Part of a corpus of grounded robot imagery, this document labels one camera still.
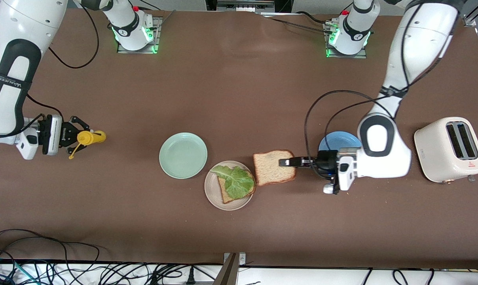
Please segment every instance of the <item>white toaster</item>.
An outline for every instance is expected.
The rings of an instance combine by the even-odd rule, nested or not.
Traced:
[[[415,147],[422,171],[433,182],[478,174],[478,139],[464,118],[443,118],[416,131]]]

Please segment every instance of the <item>brown table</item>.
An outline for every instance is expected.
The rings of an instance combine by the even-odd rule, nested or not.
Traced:
[[[409,174],[361,178],[348,193],[324,195],[309,170],[259,188],[239,211],[212,206],[208,170],[223,160],[253,169],[252,154],[278,148],[304,155],[303,120],[317,96],[351,89],[376,96],[399,17],[380,17],[368,59],[326,58],[321,34],[253,13],[174,12],[159,54],[116,54],[106,18],[92,12],[100,51],[71,70],[44,56],[31,95],[104,130],[107,141],[69,161],[38,154],[24,161],[0,144],[0,230],[26,228],[107,247],[101,260],[222,262],[245,251],[253,265],[478,268],[478,175],[470,184],[426,180],[413,154]],[[313,25],[304,16],[284,19]],[[67,11],[52,47],[67,63],[94,51],[86,14]],[[316,150],[329,117],[362,99],[335,94],[310,119]],[[370,105],[340,115],[331,130],[356,132]],[[50,112],[31,102],[25,114]],[[478,37],[458,27],[445,58],[410,90],[398,114],[413,149],[415,130],[447,116],[472,122],[478,135]],[[206,142],[197,176],[176,180],[158,163],[162,143],[178,132]],[[21,235],[6,234],[0,245]],[[17,257],[63,258],[47,243],[19,243]],[[75,248],[70,258],[91,259]]]

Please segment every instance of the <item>metal mounting plate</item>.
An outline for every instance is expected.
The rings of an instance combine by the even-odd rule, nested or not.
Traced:
[[[223,254],[223,262],[227,261],[228,256],[230,253]],[[246,253],[239,253],[239,265],[246,264]]]

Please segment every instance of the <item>black cable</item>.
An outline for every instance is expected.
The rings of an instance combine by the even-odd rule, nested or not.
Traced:
[[[68,65],[67,63],[65,63],[54,51],[53,49],[51,49],[51,47],[49,47],[49,51],[63,64],[65,65],[66,67],[69,67],[69,68],[73,68],[73,69],[78,69],[78,68],[83,68],[87,65],[89,65],[94,59],[95,57],[97,56],[98,54],[98,48],[100,47],[100,38],[98,38],[98,30],[97,30],[97,26],[95,25],[95,21],[93,20],[93,18],[91,17],[91,15],[89,14],[89,12],[87,11],[86,8],[82,7],[84,9],[84,11],[86,12],[87,16],[89,17],[89,19],[91,20],[91,23],[93,24],[93,29],[95,29],[95,35],[97,36],[97,48],[95,50],[95,53],[93,54],[93,56],[91,57],[90,60],[88,60],[87,63],[83,64],[83,65],[80,65],[80,66],[71,66],[71,65]]]
[[[301,25],[301,24],[296,24],[296,23],[292,23],[292,22],[287,22],[287,21],[284,21],[284,20],[279,20],[279,19],[274,19],[274,18],[269,18],[273,21],[277,21],[277,22],[282,22],[282,23],[285,23],[285,24],[288,24],[288,25],[292,25],[292,26],[296,26],[296,27],[301,27],[301,28],[304,28],[304,29],[309,29],[309,30],[315,30],[315,31],[319,31],[319,32],[322,32],[322,33],[325,33],[325,34],[331,34],[332,32],[331,31],[326,31],[326,30],[322,30],[322,29],[317,29],[317,28],[313,28],[313,27],[308,27],[308,26],[304,26],[304,25]]]
[[[45,116],[44,116],[44,114],[38,114],[38,116],[36,116],[35,119],[32,119],[26,126],[21,128],[19,131],[9,133],[7,135],[0,135],[0,139],[2,139],[4,137],[12,137],[13,135],[19,135],[20,133],[24,132],[27,128],[29,128],[33,123],[35,123],[40,117],[44,118]]]
[[[311,14],[309,14],[307,11],[297,11],[295,12],[296,14],[304,14],[306,16],[308,16],[311,20],[317,22],[317,23],[320,23],[320,24],[325,24],[325,21],[322,21],[322,20],[318,20],[317,18],[311,16]]]
[[[116,265],[113,266],[112,268],[109,268],[109,267],[107,266],[106,270],[108,270],[108,271],[104,270],[104,271],[100,274],[100,280],[98,281],[98,284],[99,284],[99,285],[107,284],[107,281],[109,281],[109,279],[111,279],[112,276],[114,276],[115,274],[117,274],[117,275],[119,275],[119,276],[122,276],[122,277],[126,276],[126,274],[120,274],[119,271],[122,270],[122,269],[124,269],[125,267],[130,266],[130,265],[131,265],[130,263],[125,263],[125,264],[120,263],[120,264],[116,264]],[[109,276],[107,279],[105,279],[105,280],[103,281],[103,283],[102,283],[102,280],[107,276],[107,274],[109,274],[110,271],[112,271],[113,274],[111,274],[111,276]]]
[[[285,4],[283,5],[283,7],[281,7],[281,9],[279,9],[277,12],[280,13],[281,11],[283,11],[283,9],[286,7],[286,4],[288,4],[288,2],[290,2],[290,0],[286,0]]]
[[[404,280],[404,284],[401,284],[398,280],[397,280],[397,277],[396,277],[396,273],[398,273],[401,275],[402,279]],[[400,270],[396,269],[396,270],[393,270],[392,271],[392,277],[394,278],[394,281],[398,284],[398,285],[408,285],[408,281],[406,280],[406,277],[404,277],[404,274],[402,274],[402,272],[400,272]]]
[[[73,277],[73,280],[69,283],[69,285],[71,285],[72,283],[74,283],[75,281],[77,283],[79,283],[80,285],[84,285],[83,283],[81,283],[79,280],[77,280],[79,277],[82,276],[82,274],[84,274],[85,272],[82,272],[80,275],[78,276],[74,276],[72,274],[72,270],[70,269],[70,266],[69,266],[69,263],[68,263],[68,252],[67,252],[67,247],[65,246],[65,244],[67,245],[86,245],[87,247],[92,247],[94,249],[96,249],[97,251],[97,255],[94,259],[94,261],[91,263],[91,265],[88,267],[88,270],[91,269],[91,267],[93,267],[93,265],[96,263],[96,261],[98,260],[98,257],[100,256],[100,249],[98,247],[96,247],[95,245],[91,245],[89,243],[85,243],[85,242],[69,242],[69,241],[60,241],[56,238],[52,238],[52,237],[48,237],[48,236],[44,236],[44,235],[41,235],[35,231],[31,231],[31,230],[26,230],[26,229],[6,229],[6,230],[2,230],[0,231],[0,234],[2,233],[5,233],[5,232],[8,232],[8,231],[22,231],[22,232],[27,232],[27,233],[31,233],[35,236],[32,236],[32,237],[24,237],[24,238],[20,238],[14,242],[11,242],[9,245],[7,245],[6,247],[4,247],[4,251],[12,246],[13,244],[19,242],[19,241],[22,241],[22,240],[26,240],[26,239],[30,239],[30,238],[42,238],[42,239],[46,239],[46,240],[50,240],[50,241],[54,241],[54,242],[57,242],[58,244],[60,244],[62,247],[63,247],[63,251],[65,253],[65,264],[67,266],[67,269],[69,270],[69,274]]]
[[[122,269],[124,269],[125,267],[128,267],[128,266],[130,266],[130,265],[138,265],[138,267],[134,267],[132,270],[130,270],[130,271],[127,272],[126,274],[121,274],[120,272],[118,272],[118,271],[120,271],[120,270],[122,270]],[[127,280],[127,281],[130,283],[130,280],[131,280],[131,279],[137,279],[137,278],[143,278],[143,277],[149,276],[149,274],[146,274],[146,275],[143,275],[143,276],[128,277],[129,274],[133,273],[135,270],[137,270],[137,269],[139,269],[139,268],[141,268],[141,267],[143,267],[143,266],[146,266],[146,267],[147,267],[147,264],[146,264],[146,263],[141,263],[141,264],[139,264],[139,263],[133,263],[133,264],[132,264],[132,263],[129,263],[129,264],[125,265],[124,267],[122,267],[122,268],[116,270],[115,273],[118,274],[118,275],[120,275],[121,278],[118,279],[118,280],[116,280],[116,281],[114,281],[113,284],[119,284],[122,280]]]
[[[7,277],[8,277],[10,280],[12,280],[14,274],[16,273],[16,265],[15,265],[14,257],[13,257],[10,253],[8,253],[7,251],[4,251],[4,250],[0,249],[0,256],[2,256],[2,254],[8,255],[9,258],[11,259],[11,261],[12,261],[12,270],[11,270],[11,272],[7,275]]]
[[[318,97],[318,98],[313,102],[313,104],[311,105],[311,107],[309,107],[308,112],[306,113],[306,118],[304,119],[304,143],[306,144],[306,154],[307,154],[307,156],[308,156],[308,159],[311,159],[311,152],[310,152],[310,150],[309,150],[309,142],[308,142],[308,139],[307,139],[307,122],[308,122],[309,116],[310,116],[310,114],[311,114],[311,111],[312,111],[313,108],[315,107],[315,105],[316,105],[321,99],[323,99],[325,96],[330,95],[330,94],[333,94],[333,93],[351,93],[351,94],[359,95],[359,96],[362,96],[362,97],[364,97],[364,98],[366,98],[366,99],[369,99],[368,101],[364,101],[364,102],[360,102],[360,103],[356,103],[356,104],[354,104],[354,105],[348,106],[348,107],[344,108],[343,110],[346,110],[346,109],[348,109],[348,108],[351,108],[352,106],[360,105],[360,104],[363,104],[363,103],[374,102],[375,104],[377,104],[378,106],[380,106],[383,110],[385,110],[385,112],[386,112],[387,114],[389,114],[389,116],[392,118],[392,115],[390,114],[390,112],[389,112],[387,109],[385,109],[385,107],[384,107],[383,105],[381,105],[380,103],[377,103],[377,102],[376,102],[377,100],[383,99],[383,97],[382,97],[382,98],[379,98],[379,99],[373,99],[373,98],[371,98],[371,97],[369,97],[369,96],[367,96],[367,95],[365,95],[365,94],[363,94],[363,93],[361,93],[361,92],[356,92],[356,91],[352,91],[352,90],[334,90],[334,91],[327,92],[326,94],[323,94],[323,95],[321,95],[320,97]],[[328,177],[324,177],[323,175],[321,175],[321,174],[317,171],[317,169],[315,168],[315,166],[313,165],[313,163],[310,163],[309,165],[310,165],[311,169],[313,169],[313,171],[314,171],[319,177],[324,178],[324,179],[327,179],[327,178],[328,178]]]
[[[61,119],[62,119],[63,121],[65,121],[65,120],[63,119],[63,114],[61,114],[60,110],[58,110],[57,108],[55,108],[55,107],[53,107],[53,106],[49,106],[49,105],[43,104],[43,103],[40,103],[39,101],[33,99],[33,97],[31,97],[30,94],[27,94],[27,93],[26,93],[26,97],[28,97],[28,99],[30,99],[33,103],[35,103],[35,104],[37,104],[37,105],[40,105],[40,106],[42,106],[42,107],[46,107],[46,108],[55,110],[56,112],[58,112],[58,114],[60,115]]]
[[[342,9],[342,11],[348,9],[351,5],[353,5],[353,2],[351,2],[350,4],[348,4],[348,6],[344,7],[344,9]]]
[[[196,283],[195,281],[195,276],[194,276],[194,271],[195,267],[190,267],[190,272],[188,274],[188,280],[186,280],[186,285],[194,285]]]
[[[13,280],[12,278],[8,277],[7,275],[0,274],[0,277],[3,277],[3,278],[5,278],[6,280],[9,280],[10,283],[16,285],[16,283],[14,282],[14,280]]]
[[[364,278],[364,281],[362,282],[362,285],[366,285],[367,279],[369,279],[369,276],[371,275],[371,272],[373,272],[373,268],[369,268],[369,272],[367,272],[366,278]]]
[[[352,107],[355,107],[355,106],[358,106],[358,105],[361,105],[361,104],[365,104],[365,103],[369,103],[369,102],[373,102],[373,101],[379,101],[381,99],[385,99],[387,98],[386,96],[385,97],[381,97],[381,98],[377,98],[377,99],[373,99],[373,100],[366,100],[366,101],[362,101],[362,102],[359,102],[359,103],[355,103],[355,104],[352,104],[352,105],[349,105],[345,108],[342,108],[341,110],[335,112],[331,118],[329,119],[329,121],[327,121],[327,124],[325,125],[325,131],[324,131],[324,139],[325,139],[325,143],[327,145],[327,147],[330,148],[330,144],[329,144],[329,141],[327,140],[327,135],[329,134],[329,126],[331,124],[331,121],[333,121],[333,119],[340,114],[340,112],[344,111],[344,110],[348,110],[349,108],[352,108]]]
[[[160,8],[156,7],[155,5],[149,4],[148,2],[146,2],[146,1],[144,1],[144,0],[139,0],[139,1],[140,1],[140,2],[143,2],[144,4],[150,5],[151,7],[156,8],[157,10],[161,10]]]
[[[424,78],[427,74],[429,74],[429,72],[431,72],[431,71],[436,67],[436,65],[438,65],[438,63],[440,63],[440,60],[441,60],[441,58],[438,57],[438,59],[436,59],[436,60],[434,61],[434,63],[432,64],[432,66],[429,67],[429,68],[427,69],[427,71],[424,72],[421,76],[418,76],[418,78],[415,79],[415,80],[410,84],[410,86],[413,86],[413,85],[414,85],[415,83],[417,83],[420,79]]]
[[[205,276],[208,276],[209,278],[211,278],[212,280],[215,280],[216,278],[212,277],[210,274],[208,274],[207,272],[203,271],[202,269],[200,269],[199,267],[196,267],[196,266],[193,266],[196,270],[199,270],[202,274],[204,274]]]
[[[408,80],[408,74],[406,73],[406,64],[405,64],[405,60],[404,60],[404,40],[406,39],[406,34],[407,34],[408,29],[410,27],[411,21],[415,18],[415,15],[417,15],[417,13],[420,10],[420,7],[422,7],[422,5],[423,4],[420,4],[417,7],[417,9],[415,9],[415,11],[411,15],[410,19],[408,20],[408,23],[406,24],[406,28],[404,29],[404,32],[402,32],[402,39],[401,39],[401,42],[400,42],[400,61],[401,61],[401,65],[402,65],[402,72],[404,74],[404,79],[406,80],[406,88],[404,90],[405,92],[408,92],[408,90],[410,88],[410,82]]]
[[[431,268],[429,270],[431,271],[431,277],[429,277],[429,280],[427,280],[427,285],[431,285],[432,278],[434,277],[434,269]]]
[[[169,274],[172,274],[174,272],[178,272],[182,276],[182,273],[179,271],[179,269],[181,269],[183,267],[187,267],[189,265],[183,265],[182,267],[177,268],[178,266],[179,266],[178,264],[158,264],[156,266],[156,268],[154,269],[153,274],[151,275],[150,278],[148,278],[146,283],[148,283],[150,285],[156,285],[160,281],[162,281],[162,283],[163,283],[163,278],[174,278],[174,277],[176,277],[176,276],[169,276]]]

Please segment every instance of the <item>bread slice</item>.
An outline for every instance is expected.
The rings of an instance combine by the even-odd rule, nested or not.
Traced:
[[[248,173],[248,176],[253,178],[253,181],[255,181],[255,177],[253,177],[253,175],[249,172],[249,171],[246,171]],[[235,201],[235,200],[239,200],[239,199],[232,199],[230,198],[230,196],[228,196],[228,193],[227,191],[225,190],[225,180],[223,178],[219,178],[218,177],[218,182],[220,184],[220,189],[221,189],[221,197],[223,198],[223,204],[228,204],[232,201]],[[251,196],[253,195],[253,193],[255,193],[255,187],[256,183],[253,184],[253,187],[250,189],[250,192],[248,192],[248,195],[244,196],[243,198],[241,199],[244,199],[248,196]]]
[[[280,159],[294,157],[288,150],[275,150],[267,153],[255,153],[253,162],[255,164],[255,175],[257,185],[284,183],[295,179],[295,167],[279,166]]]

